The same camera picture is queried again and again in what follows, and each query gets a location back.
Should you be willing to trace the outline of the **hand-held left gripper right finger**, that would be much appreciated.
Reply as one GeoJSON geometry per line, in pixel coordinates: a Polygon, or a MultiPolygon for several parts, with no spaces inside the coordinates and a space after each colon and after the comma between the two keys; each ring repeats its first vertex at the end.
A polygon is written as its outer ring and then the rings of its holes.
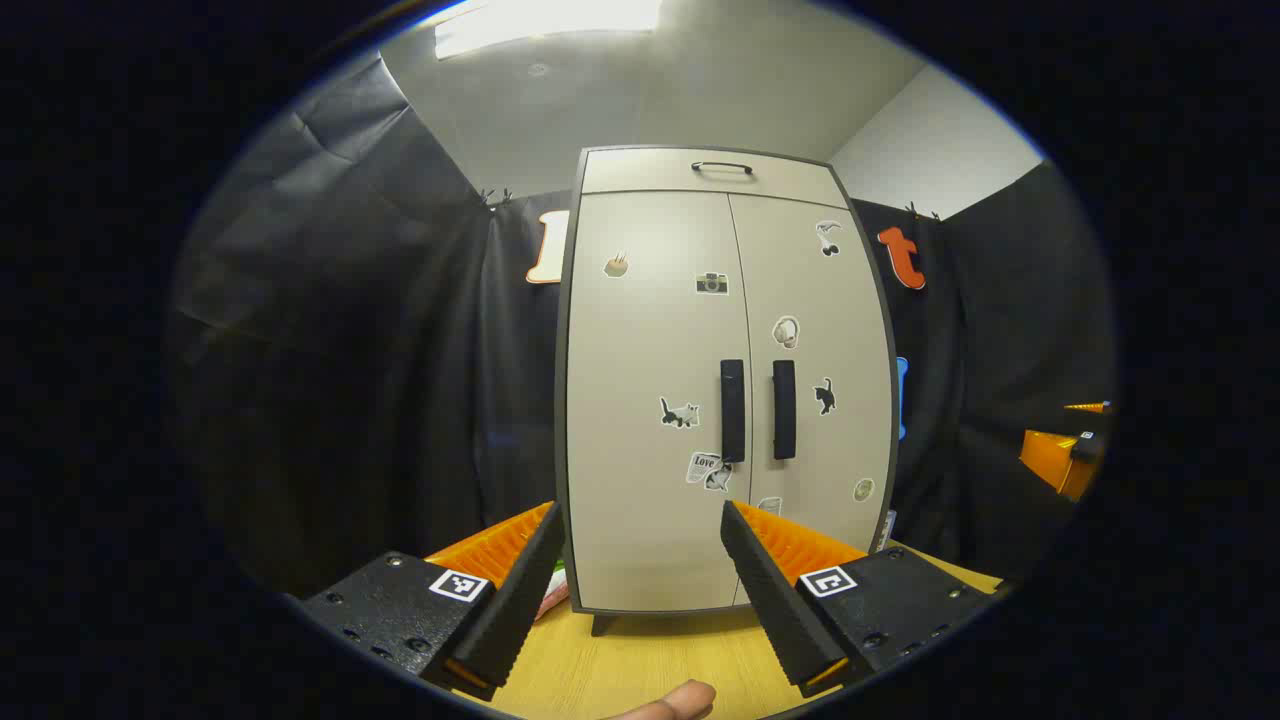
{"type": "Polygon", "coordinates": [[[878,676],[996,600],[900,546],[872,553],[727,501],[719,537],[788,682],[809,698],[878,676]]]}

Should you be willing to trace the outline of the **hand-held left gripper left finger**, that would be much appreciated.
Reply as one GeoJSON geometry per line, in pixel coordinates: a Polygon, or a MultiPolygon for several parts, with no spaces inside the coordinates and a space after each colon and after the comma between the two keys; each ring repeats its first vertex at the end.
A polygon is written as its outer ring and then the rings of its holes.
{"type": "Polygon", "coordinates": [[[563,544],[561,506],[549,501],[425,559],[387,551],[300,610],[384,666],[489,701],[509,679],[563,544]]]}

